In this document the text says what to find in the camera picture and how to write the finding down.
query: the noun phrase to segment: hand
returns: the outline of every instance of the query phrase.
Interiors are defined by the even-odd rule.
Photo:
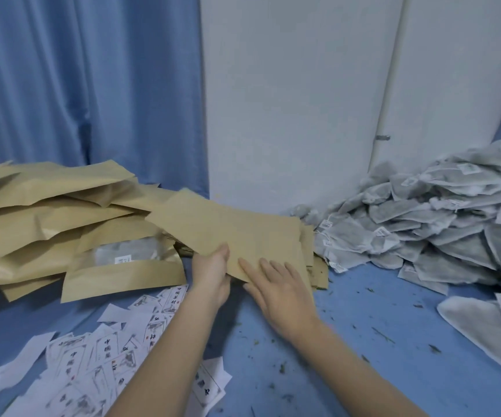
[[[239,259],[241,268],[252,281],[243,287],[276,332],[290,343],[296,343],[310,325],[319,322],[307,287],[292,265],[282,266],[264,258],[259,263],[266,276],[245,259]]]
[[[191,291],[210,297],[220,308],[229,297],[231,277],[226,274],[229,246],[224,243],[207,256],[193,256],[193,287]]]

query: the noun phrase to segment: forearm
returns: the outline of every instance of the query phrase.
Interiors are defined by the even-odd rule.
[[[217,312],[208,292],[190,290],[108,415],[154,417],[159,404],[161,415],[182,416]]]
[[[295,347],[353,417],[426,416],[319,320],[303,331]]]

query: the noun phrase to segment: blue curtain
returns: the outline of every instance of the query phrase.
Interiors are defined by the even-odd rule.
[[[198,0],[0,0],[0,162],[208,194]]]

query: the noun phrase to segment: white wall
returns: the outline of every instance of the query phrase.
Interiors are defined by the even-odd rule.
[[[501,120],[501,0],[405,0],[372,164],[418,169],[490,143]]]
[[[277,213],[354,192],[402,0],[200,0],[211,199]]]

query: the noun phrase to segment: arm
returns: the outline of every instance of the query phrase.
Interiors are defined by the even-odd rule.
[[[218,309],[229,296],[227,245],[193,257],[193,285],[108,417],[182,416]]]
[[[426,416],[320,321],[293,266],[261,259],[264,276],[244,259],[239,264],[252,281],[244,287],[268,322],[314,367],[353,417]]]

